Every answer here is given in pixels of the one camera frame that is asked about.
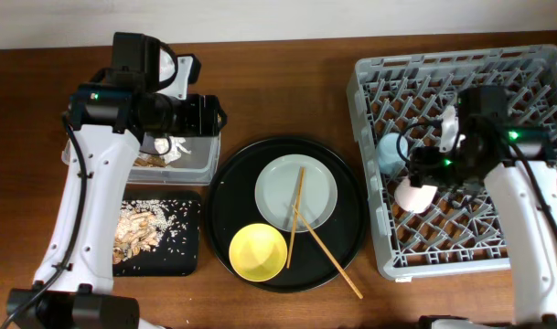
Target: transparent bin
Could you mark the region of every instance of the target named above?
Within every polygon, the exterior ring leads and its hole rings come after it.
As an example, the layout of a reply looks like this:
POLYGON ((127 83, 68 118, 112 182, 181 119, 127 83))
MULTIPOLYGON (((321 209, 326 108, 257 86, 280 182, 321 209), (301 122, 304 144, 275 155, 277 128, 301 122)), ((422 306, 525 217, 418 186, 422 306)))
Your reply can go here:
MULTIPOLYGON (((143 150, 155 152, 152 147, 145 145, 152 143, 152 139, 145 138, 143 150)), ((217 171, 220 159, 221 135, 217 137, 186 138, 183 146, 191 154, 182 153, 180 159, 170 163, 173 167, 141 167, 133 166, 128 177, 130 184, 150 185, 180 185, 180 186, 208 186, 217 171)), ((67 143, 61 159, 69 163, 70 143, 67 143)))
MULTIPOLYGON (((386 133, 420 118, 439 119, 456 94, 480 85, 504 86, 518 123, 551 131, 557 156, 557 47, 494 48, 365 58, 356 63, 347 88, 353 135, 359 143, 368 187, 371 233, 378 270, 389 280, 509 269, 498 213, 484 191, 460 210, 447 202, 465 196, 439 189, 422 214, 402 212, 387 186, 399 184, 406 168, 381 175, 376 145, 386 133)), ((432 127, 407 133, 409 152, 438 145, 432 127)))

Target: black tray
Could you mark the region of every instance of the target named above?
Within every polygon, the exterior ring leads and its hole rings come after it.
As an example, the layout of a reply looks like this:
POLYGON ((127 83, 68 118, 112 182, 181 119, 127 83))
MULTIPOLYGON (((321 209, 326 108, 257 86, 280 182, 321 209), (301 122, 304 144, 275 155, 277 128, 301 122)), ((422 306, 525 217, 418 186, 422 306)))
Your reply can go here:
MULTIPOLYGON (((298 137, 275 137, 249 145, 221 168, 210 185, 205 226, 211 245, 223 265, 239 277, 230 264, 233 236, 253 223, 268 224, 258 211, 254 188, 258 175, 272 160, 287 154, 304 154, 322 162, 337 182, 337 204, 331 217, 316 229, 342 267, 355 258, 368 222, 366 197, 351 169, 320 143, 298 137)), ((286 242, 290 233, 280 231, 286 242)), ((337 277, 338 271, 310 233, 297 233, 290 269, 265 282, 251 285, 271 292, 301 292, 337 277)))
POLYGON ((141 251, 129 260, 113 265, 113 276, 187 276, 197 268, 198 219, 201 197, 192 191, 126 190, 124 201, 165 200, 165 216, 177 216, 179 224, 169 228, 154 252, 141 251), (172 238, 170 230, 177 234, 172 238))

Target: black round tray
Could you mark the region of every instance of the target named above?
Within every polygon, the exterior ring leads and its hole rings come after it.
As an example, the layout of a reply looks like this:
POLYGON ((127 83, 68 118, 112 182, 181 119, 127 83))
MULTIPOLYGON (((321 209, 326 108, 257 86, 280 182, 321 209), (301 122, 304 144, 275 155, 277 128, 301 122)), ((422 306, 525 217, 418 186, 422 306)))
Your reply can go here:
MULTIPOLYGON (((237 152, 217 172, 210 185, 205 226, 217 257, 235 274, 229 249, 233 236, 253 223, 268 222, 258 211, 254 188, 258 175, 272 160, 287 154, 304 154, 322 162, 337 182, 337 204, 331 217, 316 234, 345 268, 355 258, 368 222, 366 197, 351 169, 320 143, 298 137, 275 137, 251 144, 237 152)), ((280 231, 286 243, 290 233, 280 231)), ((297 233, 290 269, 285 266, 274 278, 249 284, 271 292, 301 292, 327 283, 337 269, 310 233, 297 233)))

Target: white wall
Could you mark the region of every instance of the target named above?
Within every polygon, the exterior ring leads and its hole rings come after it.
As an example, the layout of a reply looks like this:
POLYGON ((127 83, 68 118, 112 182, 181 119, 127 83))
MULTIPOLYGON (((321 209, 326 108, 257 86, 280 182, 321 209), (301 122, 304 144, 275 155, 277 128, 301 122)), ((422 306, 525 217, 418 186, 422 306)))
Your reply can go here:
POLYGON ((557 0, 0 0, 0 48, 557 29, 557 0))

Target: green indicator light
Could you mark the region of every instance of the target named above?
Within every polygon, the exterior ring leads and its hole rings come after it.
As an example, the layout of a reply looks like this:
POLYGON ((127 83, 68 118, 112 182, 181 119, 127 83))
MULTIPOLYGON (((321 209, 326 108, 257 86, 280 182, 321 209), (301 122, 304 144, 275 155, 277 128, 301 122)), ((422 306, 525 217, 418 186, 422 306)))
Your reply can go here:
POLYGON ((514 140, 517 140, 518 137, 520 137, 520 134, 516 133, 516 132, 513 132, 513 131, 508 132, 508 137, 509 137, 510 140, 514 141, 514 140))

